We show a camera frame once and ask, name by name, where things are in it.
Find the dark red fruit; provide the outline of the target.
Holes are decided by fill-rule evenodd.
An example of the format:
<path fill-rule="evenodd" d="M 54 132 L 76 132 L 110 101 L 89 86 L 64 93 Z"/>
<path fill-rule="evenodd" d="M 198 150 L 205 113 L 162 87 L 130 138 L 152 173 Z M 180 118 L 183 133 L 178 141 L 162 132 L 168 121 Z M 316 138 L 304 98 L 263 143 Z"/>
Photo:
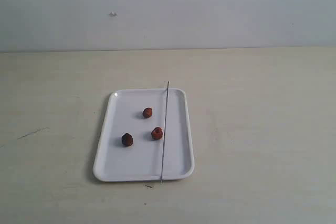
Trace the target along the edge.
<path fill-rule="evenodd" d="M 121 138 L 122 144 L 125 147 L 129 147 L 133 145 L 133 137 L 129 133 L 125 133 Z"/>

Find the thin metal skewer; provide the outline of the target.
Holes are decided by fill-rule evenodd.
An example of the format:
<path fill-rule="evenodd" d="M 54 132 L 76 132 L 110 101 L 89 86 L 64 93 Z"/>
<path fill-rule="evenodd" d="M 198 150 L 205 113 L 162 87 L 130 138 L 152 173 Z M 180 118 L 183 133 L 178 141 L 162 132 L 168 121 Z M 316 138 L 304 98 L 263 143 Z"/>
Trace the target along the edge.
<path fill-rule="evenodd" d="M 163 129 L 163 147 L 162 147 L 162 163 L 161 163 L 161 176 L 160 176 L 160 185 L 163 184 L 163 172 L 164 172 L 164 157 L 165 157 L 165 138 L 166 138 L 166 124 L 167 124 L 167 109 L 169 102 L 169 87 L 170 82 L 167 82 L 166 87 L 166 104 L 165 104 L 165 120 L 164 120 L 164 129 Z"/>

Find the white rectangular plastic tray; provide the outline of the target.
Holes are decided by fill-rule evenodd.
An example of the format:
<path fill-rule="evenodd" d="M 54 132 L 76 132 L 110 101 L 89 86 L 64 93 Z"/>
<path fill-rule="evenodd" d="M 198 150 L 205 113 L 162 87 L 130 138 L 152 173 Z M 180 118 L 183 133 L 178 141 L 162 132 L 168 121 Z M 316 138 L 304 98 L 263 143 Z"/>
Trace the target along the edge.
<path fill-rule="evenodd" d="M 109 97 L 93 174 L 102 182 L 160 180 L 163 137 L 153 140 L 155 127 L 164 129 L 166 88 L 118 90 Z M 144 118 L 145 108 L 152 108 Z M 125 147 L 121 138 L 133 137 Z M 194 170 L 194 154 L 187 98 L 183 90 L 169 88 L 163 180 L 188 177 Z"/>

